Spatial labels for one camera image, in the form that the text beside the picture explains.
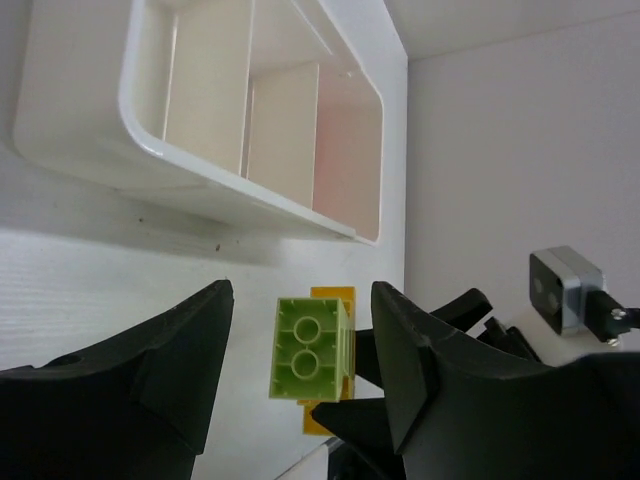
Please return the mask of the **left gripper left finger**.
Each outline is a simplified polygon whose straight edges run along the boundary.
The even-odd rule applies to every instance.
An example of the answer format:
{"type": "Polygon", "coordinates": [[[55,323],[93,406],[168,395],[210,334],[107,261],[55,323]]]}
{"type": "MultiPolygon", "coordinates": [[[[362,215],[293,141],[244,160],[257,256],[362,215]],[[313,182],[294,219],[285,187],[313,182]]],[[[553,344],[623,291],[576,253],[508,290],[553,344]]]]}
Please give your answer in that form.
{"type": "Polygon", "coordinates": [[[188,479],[204,452],[234,308],[217,280],[49,363],[1,374],[5,479],[188,479]]]}

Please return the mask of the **green lego brick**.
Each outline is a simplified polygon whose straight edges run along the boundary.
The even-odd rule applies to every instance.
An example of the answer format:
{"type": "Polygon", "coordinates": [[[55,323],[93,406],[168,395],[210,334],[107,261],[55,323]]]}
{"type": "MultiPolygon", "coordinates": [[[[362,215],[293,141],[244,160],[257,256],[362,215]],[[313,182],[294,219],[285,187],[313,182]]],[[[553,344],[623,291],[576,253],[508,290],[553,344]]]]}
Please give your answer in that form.
{"type": "Polygon", "coordinates": [[[354,321],[339,297],[277,300],[269,397],[337,402],[354,373],[354,321]]]}

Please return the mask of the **yellow lego piece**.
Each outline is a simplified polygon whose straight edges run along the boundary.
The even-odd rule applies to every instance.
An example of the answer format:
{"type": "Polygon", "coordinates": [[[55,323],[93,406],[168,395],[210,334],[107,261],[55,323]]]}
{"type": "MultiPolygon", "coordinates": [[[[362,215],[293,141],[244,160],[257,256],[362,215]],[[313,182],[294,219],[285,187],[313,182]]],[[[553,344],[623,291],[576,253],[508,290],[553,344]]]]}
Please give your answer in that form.
{"type": "MultiPolygon", "coordinates": [[[[356,289],[354,286],[315,286],[310,289],[312,298],[339,298],[345,307],[352,329],[355,329],[355,301],[356,289]]],[[[351,359],[349,375],[343,378],[341,400],[352,400],[355,397],[355,334],[351,335],[351,359]]],[[[303,409],[302,433],[311,436],[329,437],[333,433],[317,423],[311,416],[312,411],[318,405],[318,401],[298,400],[297,404],[303,409]]]]}

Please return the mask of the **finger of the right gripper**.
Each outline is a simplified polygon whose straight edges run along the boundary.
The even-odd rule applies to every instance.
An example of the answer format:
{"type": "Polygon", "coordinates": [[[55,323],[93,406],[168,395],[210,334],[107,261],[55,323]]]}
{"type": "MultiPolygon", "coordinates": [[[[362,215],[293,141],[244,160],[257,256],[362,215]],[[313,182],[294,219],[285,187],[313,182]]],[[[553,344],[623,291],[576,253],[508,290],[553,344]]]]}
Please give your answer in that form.
{"type": "Polygon", "coordinates": [[[465,333],[491,310],[476,288],[429,313],[394,287],[373,287],[372,327],[357,332],[357,375],[387,395],[432,395],[438,367],[428,329],[465,333]]]}
{"type": "Polygon", "coordinates": [[[400,456],[382,398],[323,402],[310,416],[342,442],[330,454],[329,479],[400,478],[400,456]]]}

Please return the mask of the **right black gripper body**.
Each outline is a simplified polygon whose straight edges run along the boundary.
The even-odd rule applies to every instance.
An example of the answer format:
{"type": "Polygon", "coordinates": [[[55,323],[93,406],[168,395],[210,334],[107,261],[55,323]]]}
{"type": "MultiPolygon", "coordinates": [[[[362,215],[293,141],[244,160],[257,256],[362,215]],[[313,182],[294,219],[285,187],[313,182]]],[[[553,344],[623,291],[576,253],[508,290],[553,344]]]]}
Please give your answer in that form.
{"type": "Polygon", "coordinates": [[[521,331],[506,326],[495,317],[483,323],[477,340],[481,344],[478,365],[541,365],[539,355],[521,331]]]}

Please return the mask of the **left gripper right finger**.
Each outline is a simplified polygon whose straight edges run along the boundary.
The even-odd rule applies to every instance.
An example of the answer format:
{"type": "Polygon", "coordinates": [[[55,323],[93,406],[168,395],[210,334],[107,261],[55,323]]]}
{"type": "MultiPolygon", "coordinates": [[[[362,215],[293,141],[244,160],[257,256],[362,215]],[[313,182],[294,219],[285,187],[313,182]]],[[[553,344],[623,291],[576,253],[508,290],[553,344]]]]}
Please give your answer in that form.
{"type": "Polygon", "coordinates": [[[486,345],[371,288],[394,451],[410,479],[635,479],[639,357],[551,367],[486,345]]]}

